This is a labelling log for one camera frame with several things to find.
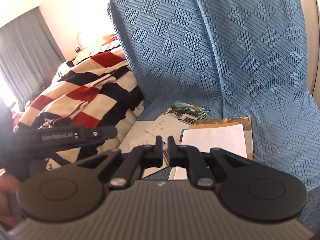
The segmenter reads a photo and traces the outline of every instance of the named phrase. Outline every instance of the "ribbed gray surface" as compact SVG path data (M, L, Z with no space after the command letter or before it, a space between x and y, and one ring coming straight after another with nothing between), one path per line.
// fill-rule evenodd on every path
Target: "ribbed gray surface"
M297 220L275 225L241 220L226 211L213 192L197 190L188 181L148 180L113 191L84 219L65 224L28 219L10 234L17 240L305 240L312 236Z

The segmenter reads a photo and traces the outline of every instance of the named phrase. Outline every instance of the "patterned fabric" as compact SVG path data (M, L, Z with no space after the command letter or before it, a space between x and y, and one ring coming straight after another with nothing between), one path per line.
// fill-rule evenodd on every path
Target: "patterned fabric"
M146 99L208 119L252 117L254 159L320 182L320 112L306 87L300 0L110 0L108 13Z
M103 52L70 68L39 95L20 119L15 132L49 126L113 125L118 136L104 144L53 154L47 168L55 169L98 152L117 148L144 107L143 95L123 51Z

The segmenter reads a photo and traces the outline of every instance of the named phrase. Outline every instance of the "blue textured fabric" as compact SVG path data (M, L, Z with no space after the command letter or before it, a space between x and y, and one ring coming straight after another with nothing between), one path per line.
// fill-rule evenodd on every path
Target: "blue textured fabric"
M254 159L320 181L320 112L306 88L300 0L110 0L154 120L174 101L208 119L251 116Z

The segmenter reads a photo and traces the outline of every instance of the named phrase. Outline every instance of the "checkered blanket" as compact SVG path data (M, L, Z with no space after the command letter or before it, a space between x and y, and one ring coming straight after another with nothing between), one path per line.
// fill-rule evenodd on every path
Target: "checkered blanket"
M118 147L142 113L143 95L118 45L114 44L115 51L111 48L70 68L39 95L21 117L15 132L75 124L117 128L118 136L98 147L54 153L48 160L48 169Z

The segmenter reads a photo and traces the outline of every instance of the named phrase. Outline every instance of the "robotic device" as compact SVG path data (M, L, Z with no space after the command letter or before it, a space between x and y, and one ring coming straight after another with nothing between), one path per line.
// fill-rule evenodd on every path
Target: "robotic device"
M141 180L144 169L162 166L160 136L130 153L43 169L51 150L115 136L114 127L81 126L16 134L33 150L3 154L1 164L29 178L11 201L20 223L0 239L318 239L297 220L307 200L300 180L220 148L200 153L169 137L170 165L186 168L188 180Z

